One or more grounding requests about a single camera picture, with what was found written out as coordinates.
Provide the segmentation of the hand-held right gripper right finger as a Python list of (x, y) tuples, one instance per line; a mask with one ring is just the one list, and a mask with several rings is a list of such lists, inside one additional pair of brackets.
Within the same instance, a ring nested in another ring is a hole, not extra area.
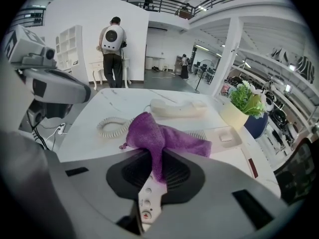
[(185, 203), (164, 204), (148, 239), (271, 239), (292, 218), (282, 199), (230, 164), (170, 150), (163, 158), (196, 168), (199, 191)]

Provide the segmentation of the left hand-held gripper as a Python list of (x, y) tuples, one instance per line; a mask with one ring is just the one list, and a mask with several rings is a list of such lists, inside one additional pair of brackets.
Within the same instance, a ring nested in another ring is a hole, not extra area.
[(44, 118), (63, 118), (91, 89), (57, 69), (55, 50), (18, 25), (2, 48), (2, 130), (33, 131)]

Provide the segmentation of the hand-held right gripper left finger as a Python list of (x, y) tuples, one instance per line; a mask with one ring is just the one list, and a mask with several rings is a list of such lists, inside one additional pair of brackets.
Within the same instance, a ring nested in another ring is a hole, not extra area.
[(144, 238), (138, 193), (151, 173), (148, 152), (60, 162), (50, 151), (46, 159), (52, 186), (69, 219), (67, 238)]

